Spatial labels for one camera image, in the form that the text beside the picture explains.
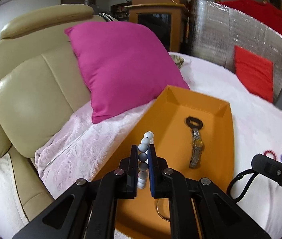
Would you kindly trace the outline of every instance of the beige leather sofa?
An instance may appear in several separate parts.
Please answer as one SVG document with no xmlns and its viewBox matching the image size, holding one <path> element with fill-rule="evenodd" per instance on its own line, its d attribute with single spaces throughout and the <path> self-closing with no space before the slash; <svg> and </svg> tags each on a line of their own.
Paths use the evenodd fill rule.
<svg viewBox="0 0 282 239">
<path fill-rule="evenodd" d="M 63 31 L 105 21 L 92 14 L 86 5 L 47 7 L 15 18 L 0 34 L 0 157 L 10 154 L 29 220 L 53 201 L 35 170 L 35 151 L 90 100 Z"/>
</svg>

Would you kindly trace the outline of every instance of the white cloth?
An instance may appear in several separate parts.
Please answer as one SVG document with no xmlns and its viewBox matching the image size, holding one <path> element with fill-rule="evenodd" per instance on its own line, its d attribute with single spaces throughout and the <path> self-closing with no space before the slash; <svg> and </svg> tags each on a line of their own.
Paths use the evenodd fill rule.
<svg viewBox="0 0 282 239">
<path fill-rule="evenodd" d="M 11 239 L 29 221 L 23 212 L 9 153 L 0 158 L 0 236 Z"/>
<path fill-rule="evenodd" d="M 231 105 L 234 175 L 251 168 L 251 160 L 258 153 L 273 150 L 278 156 L 282 154 L 281 110 L 250 94 L 230 71 L 205 60 L 179 55 L 185 59 L 180 71 L 192 91 L 226 100 Z M 74 113 L 35 155 L 40 178 L 52 196 L 58 197 L 79 177 L 93 179 L 147 107 L 132 109 L 97 125 L 90 120 L 90 103 Z M 242 191 L 244 181 L 233 188 L 234 196 Z M 273 239 L 282 236 L 282 187 L 259 175 L 239 206 Z"/>
</svg>

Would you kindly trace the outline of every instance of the gold watch face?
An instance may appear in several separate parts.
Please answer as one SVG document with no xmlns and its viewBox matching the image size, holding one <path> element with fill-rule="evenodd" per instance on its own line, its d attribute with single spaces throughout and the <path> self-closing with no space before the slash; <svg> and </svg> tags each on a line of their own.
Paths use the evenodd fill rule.
<svg viewBox="0 0 282 239">
<path fill-rule="evenodd" d="M 202 140 L 196 139 L 196 140 L 194 141 L 194 146 L 197 147 L 197 148 L 202 148 L 202 147 L 203 147 L 203 142 L 202 142 Z"/>
</svg>

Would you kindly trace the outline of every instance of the red cloth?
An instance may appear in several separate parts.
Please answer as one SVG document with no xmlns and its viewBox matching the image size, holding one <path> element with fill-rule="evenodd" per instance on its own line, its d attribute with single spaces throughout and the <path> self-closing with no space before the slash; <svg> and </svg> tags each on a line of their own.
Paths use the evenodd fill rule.
<svg viewBox="0 0 282 239">
<path fill-rule="evenodd" d="M 236 76 L 247 90 L 273 103 L 273 62 L 235 46 Z"/>
<path fill-rule="evenodd" d="M 282 35 L 282 10 L 277 9 L 270 3 L 235 0 L 220 2 L 220 4 L 244 12 Z"/>
</svg>

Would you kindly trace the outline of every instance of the black ring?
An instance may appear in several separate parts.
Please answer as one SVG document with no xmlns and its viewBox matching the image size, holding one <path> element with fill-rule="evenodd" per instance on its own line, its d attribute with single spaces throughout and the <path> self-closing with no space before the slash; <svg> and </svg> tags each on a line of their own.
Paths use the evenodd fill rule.
<svg viewBox="0 0 282 239">
<path fill-rule="evenodd" d="M 201 120 L 194 118 L 194 117 L 191 117 L 191 116 L 189 116 L 185 119 L 185 123 L 186 123 L 186 125 L 188 125 L 192 129 L 197 128 L 198 130 L 200 130 L 203 127 L 203 122 Z"/>
</svg>

